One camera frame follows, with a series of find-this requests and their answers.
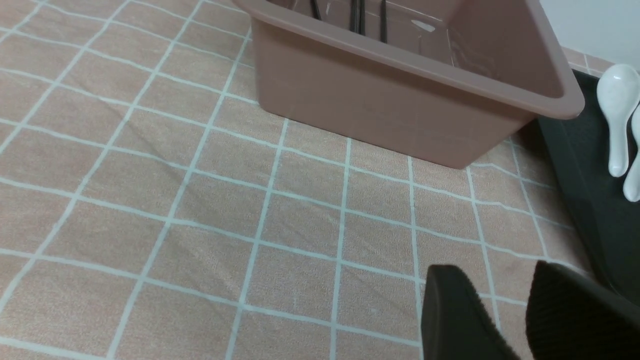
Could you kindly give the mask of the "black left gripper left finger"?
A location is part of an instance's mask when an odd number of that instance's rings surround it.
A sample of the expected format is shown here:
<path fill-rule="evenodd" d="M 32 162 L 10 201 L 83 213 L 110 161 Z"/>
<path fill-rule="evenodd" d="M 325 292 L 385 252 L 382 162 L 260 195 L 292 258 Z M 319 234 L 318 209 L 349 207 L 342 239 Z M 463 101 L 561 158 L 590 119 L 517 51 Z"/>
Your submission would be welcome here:
<path fill-rule="evenodd" d="M 455 265 L 430 265 L 423 296 L 425 360 L 519 360 L 470 278 Z"/>

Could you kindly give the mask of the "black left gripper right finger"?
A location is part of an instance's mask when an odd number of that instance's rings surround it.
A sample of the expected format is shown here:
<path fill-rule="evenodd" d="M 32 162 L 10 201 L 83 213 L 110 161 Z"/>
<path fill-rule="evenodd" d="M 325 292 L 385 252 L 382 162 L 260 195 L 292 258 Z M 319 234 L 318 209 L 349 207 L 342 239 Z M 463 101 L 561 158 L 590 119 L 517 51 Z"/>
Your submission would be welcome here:
<path fill-rule="evenodd" d="M 535 360 L 637 360 L 640 313 L 595 281 L 558 263 L 540 260 L 525 313 Z"/>

